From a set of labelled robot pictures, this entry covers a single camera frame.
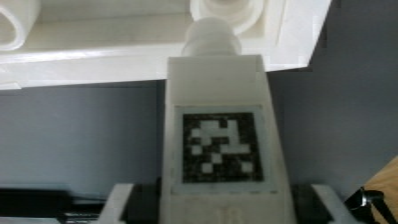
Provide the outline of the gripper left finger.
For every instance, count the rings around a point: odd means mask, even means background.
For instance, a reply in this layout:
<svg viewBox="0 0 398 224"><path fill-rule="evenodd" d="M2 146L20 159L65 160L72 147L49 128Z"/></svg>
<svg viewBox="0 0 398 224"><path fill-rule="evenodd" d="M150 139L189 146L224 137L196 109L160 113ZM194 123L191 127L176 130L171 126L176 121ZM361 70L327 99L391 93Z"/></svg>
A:
<svg viewBox="0 0 398 224"><path fill-rule="evenodd" d="M159 192L153 184L114 186L100 224L159 224Z"/></svg>

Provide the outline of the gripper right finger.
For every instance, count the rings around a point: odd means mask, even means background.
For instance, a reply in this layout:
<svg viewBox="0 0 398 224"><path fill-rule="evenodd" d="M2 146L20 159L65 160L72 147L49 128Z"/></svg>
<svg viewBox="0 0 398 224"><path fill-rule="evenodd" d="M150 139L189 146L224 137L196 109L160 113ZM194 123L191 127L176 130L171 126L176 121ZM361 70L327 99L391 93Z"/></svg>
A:
<svg viewBox="0 0 398 224"><path fill-rule="evenodd" d="M361 224L329 185L292 187L297 224Z"/></svg>

